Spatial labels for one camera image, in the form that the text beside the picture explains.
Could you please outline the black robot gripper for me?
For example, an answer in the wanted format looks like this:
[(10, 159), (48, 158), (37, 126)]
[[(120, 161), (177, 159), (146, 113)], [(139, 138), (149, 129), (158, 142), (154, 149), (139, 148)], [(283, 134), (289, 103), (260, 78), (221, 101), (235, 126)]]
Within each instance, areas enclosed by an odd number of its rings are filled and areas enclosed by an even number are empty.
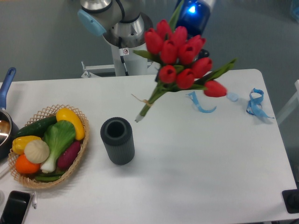
[(214, 8), (214, 0), (178, 0), (183, 3), (176, 27), (183, 26), (188, 35), (202, 35)]

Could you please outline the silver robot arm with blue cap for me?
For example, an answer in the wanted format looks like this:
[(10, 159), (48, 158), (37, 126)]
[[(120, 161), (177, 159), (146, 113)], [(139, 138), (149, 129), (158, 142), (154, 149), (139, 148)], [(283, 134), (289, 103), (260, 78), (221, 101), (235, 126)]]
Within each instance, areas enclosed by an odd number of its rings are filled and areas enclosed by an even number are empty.
[[(144, 33), (153, 23), (141, 12), (139, 0), (82, 0), (78, 18), (95, 36), (118, 48), (135, 48), (145, 43)], [(214, 0), (179, 0), (168, 22), (172, 31), (178, 26), (187, 29), (188, 37), (203, 33)]]

